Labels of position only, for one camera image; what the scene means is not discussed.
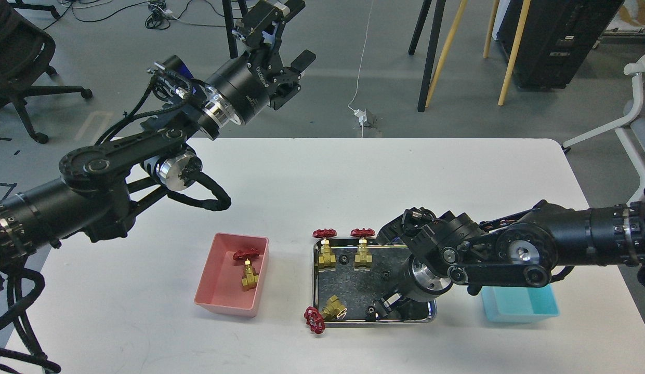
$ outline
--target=red valve handwheel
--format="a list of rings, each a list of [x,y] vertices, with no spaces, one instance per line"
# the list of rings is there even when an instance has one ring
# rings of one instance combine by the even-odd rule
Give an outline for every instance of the red valve handwheel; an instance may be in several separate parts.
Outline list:
[[[241,249],[239,251],[236,251],[232,255],[232,259],[234,261],[252,260],[253,258],[258,258],[259,255],[260,253],[258,252],[258,249],[255,249],[255,248]]]
[[[338,234],[336,233],[336,230],[334,230],[333,228],[325,228],[313,231],[313,237],[317,237],[318,239],[322,237],[334,237],[337,235]]]
[[[320,314],[316,308],[306,308],[304,318],[306,318],[306,324],[310,326],[311,331],[314,333],[321,334],[324,331],[324,317],[322,317],[322,314]]]
[[[350,236],[352,237],[375,236],[375,230],[373,230],[372,228],[362,228],[361,230],[356,228],[355,230],[352,230],[350,232]]]

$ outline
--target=office chair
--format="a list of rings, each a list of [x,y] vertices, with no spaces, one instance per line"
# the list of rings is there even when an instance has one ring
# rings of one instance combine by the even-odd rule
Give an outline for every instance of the office chair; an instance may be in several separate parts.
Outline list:
[[[57,74],[49,66],[53,56],[51,36],[13,10],[6,0],[0,0],[0,109],[12,102],[27,133],[40,144],[47,143],[48,137],[33,130],[25,97],[79,92],[90,99],[93,95],[80,86],[33,86],[43,73]]]
[[[645,161],[641,157],[639,149],[631,141],[627,133],[627,130],[631,130],[634,133],[638,144],[645,152],[645,117],[640,115],[644,101],[643,78],[645,76],[645,55],[635,63],[625,65],[623,73],[628,76],[631,75],[631,93],[633,97],[625,106],[624,116],[563,142],[562,149],[567,153],[572,145],[576,143],[614,130],[640,178],[639,188],[636,189],[636,192],[634,192],[634,195],[628,201],[631,203],[643,199],[643,189],[645,189]]]

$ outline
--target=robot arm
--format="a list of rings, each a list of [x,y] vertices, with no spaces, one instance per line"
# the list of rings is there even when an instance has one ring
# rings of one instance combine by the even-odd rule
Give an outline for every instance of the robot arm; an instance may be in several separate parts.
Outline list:
[[[382,227],[376,241],[398,238],[413,255],[394,292],[374,304],[381,316],[407,300],[434,300],[453,284],[471,295],[482,286],[544,287],[575,265],[640,265],[645,286],[645,202],[577,211],[540,201],[479,224],[465,213],[437,217],[412,208]],[[553,275],[559,265],[565,268]]]
[[[59,163],[60,178],[0,201],[0,272],[7,275],[9,307],[0,317],[0,330],[14,324],[32,353],[0,348],[0,356],[41,365],[47,372],[61,370],[47,360],[26,317],[45,285],[42,275],[24,268],[27,257],[39,248],[59,248],[61,239],[77,232],[92,242],[126,237],[135,218],[165,196],[207,210],[229,208],[230,197],[202,173],[202,162],[186,141],[198,130],[214,140],[227,123],[244,125],[266,106],[279,109],[299,92],[299,79],[315,54],[304,50],[292,66],[283,66],[279,49],[285,24],[303,7],[303,0],[256,3],[234,30],[246,52],[205,81],[194,78],[177,56],[157,62],[136,107],[94,146],[66,154]],[[137,114],[151,93],[166,102],[163,108]],[[114,140],[140,118],[146,118],[141,133]],[[125,178],[137,164],[148,176],[127,183]],[[199,201],[180,194],[196,182],[216,199]],[[140,201],[130,199],[133,192],[149,187],[155,189]],[[35,284],[24,296],[23,279]]]

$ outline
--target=chair wheel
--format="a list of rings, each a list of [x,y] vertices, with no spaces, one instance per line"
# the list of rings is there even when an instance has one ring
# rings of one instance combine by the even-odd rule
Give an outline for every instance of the chair wheel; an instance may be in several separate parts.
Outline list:
[[[82,99],[91,99],[92,97],[94,97],[94,93],[92,93],[89,88],[85,88],[80,93],[82,94]]]
[[[53,76],[57,74],[57,70],[54,69],[54,67],[48,66],[47,69],[45,69],[45,73],[49,76]]]
[[[32,139],[40,144],[46,144],[47,141],[49,141],[49,137],[47,137],[47,135],[43,134],[42,132],[37,132],[32,135]]]

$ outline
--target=gray floor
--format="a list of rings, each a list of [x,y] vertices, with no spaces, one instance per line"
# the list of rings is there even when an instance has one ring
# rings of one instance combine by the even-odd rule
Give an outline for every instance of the gray floor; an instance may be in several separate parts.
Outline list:
[[[221,9],[220,0],[211,1]],[[75,14],[97,19],[130,3],[116,1],[76,10]],[[185,2],[170,0],[168,4],[179,14]],[[265,109],[246,126],[223,128],[221,136],[360,137],[346,105],[355,92],[370,4],[369,0],[309,0],[306,9],[287,26],[281,49],[286,63],[303,49],[318,55],[306,71],[301,93],[277,112]],[[407,55],[407,47],[421,4],[419,0],[375,0],[353,104],[379,117],[377,129],[366,130],[365,137],[552,138],[562,142],[622,116],[622,108],[631,98],[630,81],[622,68],[643,55],[645,45],[601,44],[565,90],[520,92],[512,86],[507,104],[497,106],[505,58],[497,44],[488,59],[481,58],[490,2],[472,2],[467,7],[431,108],[418,113],[430,20],[414,56]],[[458,1],[447,4],[443,31],[449,29]],[[21,13],[39,26],[51,22],[48,12]],[[133,107],[149,80],[144,71],[153,61],[177,54],[193,74],[204,79],[227,60],[223,29],[173,23],[166,31],[147,30],[143,26],[147,15],[146,6],[141,5],[106,21],[81,23],[69,12],[47,30],[57,42],[52,61],[60,74],[56,84],[89,87],[94,98],[85,102],[79,95],[69,94],[30,99],[28,110],[35,127],[50,136],[47,145],[26,136],[13,108],[3,109],[0,137],[12,140],[0,140],[0,183],[15,183],[16,192],[54,179],[64,153],[92,143],[123,111]],[[222,18],[204,2],[193,2],[184,19],[222,24]],[[44,76],[40,82],[51,84],[48,81]],[[144,108],[156,109],[159,104],[151,100]],[[625,202],[638,186],[636,172],[613,132],[576,145],[568,159],[593,207]],[[509,160],[496,162],[508,164]],[[6,192],[8,187],[0,186],[0,199]],[[538,201],[538,196],[532,196],[532,201]],[[44,253],[34,259],[35,267],[42,264]],[[632,269],[622,272],[645,321],[645,290],[636,284]],[[574,275],[566,282],[574,282]],[[5,334],[0,336],[0,344],[5,338]]]

